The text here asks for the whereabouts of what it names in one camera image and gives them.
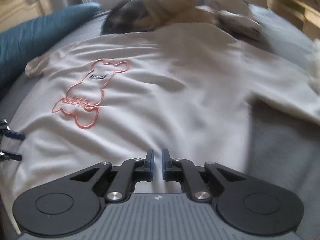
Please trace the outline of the teal quilted duvet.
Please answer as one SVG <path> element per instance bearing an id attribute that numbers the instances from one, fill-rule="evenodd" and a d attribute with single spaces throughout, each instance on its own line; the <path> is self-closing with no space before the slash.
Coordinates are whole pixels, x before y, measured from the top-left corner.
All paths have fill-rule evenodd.
<path id="1" fill-rule="evenodd" d="M 14 81 L 29 61 L 48 51 L 99 11 L 97 3 L 72 5 L 2 32 L 1 88 Z"/>

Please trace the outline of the carved cream headboard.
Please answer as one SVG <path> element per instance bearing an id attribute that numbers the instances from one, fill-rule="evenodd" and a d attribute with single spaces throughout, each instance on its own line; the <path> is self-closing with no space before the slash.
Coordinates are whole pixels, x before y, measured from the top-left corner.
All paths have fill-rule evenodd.
<path id="1" fill-rule="evenodd" d="M 1 33 L 23 22 L 52 13 L 49 0 L 1 0 Z"/>

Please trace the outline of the wooden bedside shelf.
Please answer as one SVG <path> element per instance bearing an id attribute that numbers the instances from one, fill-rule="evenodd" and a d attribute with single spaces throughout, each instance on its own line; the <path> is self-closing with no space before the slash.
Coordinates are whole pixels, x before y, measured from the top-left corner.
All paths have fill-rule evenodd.
<path id="1" fill-rule="evenodd" d="M 267 0 L 266 4 L 311 40 L 319 39 L 319 10 L 300 0 Z"/>

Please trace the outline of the white crumpled garment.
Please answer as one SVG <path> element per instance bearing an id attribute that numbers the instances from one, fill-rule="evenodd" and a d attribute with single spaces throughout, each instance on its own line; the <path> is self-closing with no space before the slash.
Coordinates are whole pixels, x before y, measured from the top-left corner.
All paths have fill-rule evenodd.
<path id="1" fill-rule="evenodd" d="M 312 45 L 312 53 L 307 57 L 309 61 L 309 86 L 317 95 L 320 94 L 320 41 L 315 39 Z"/>

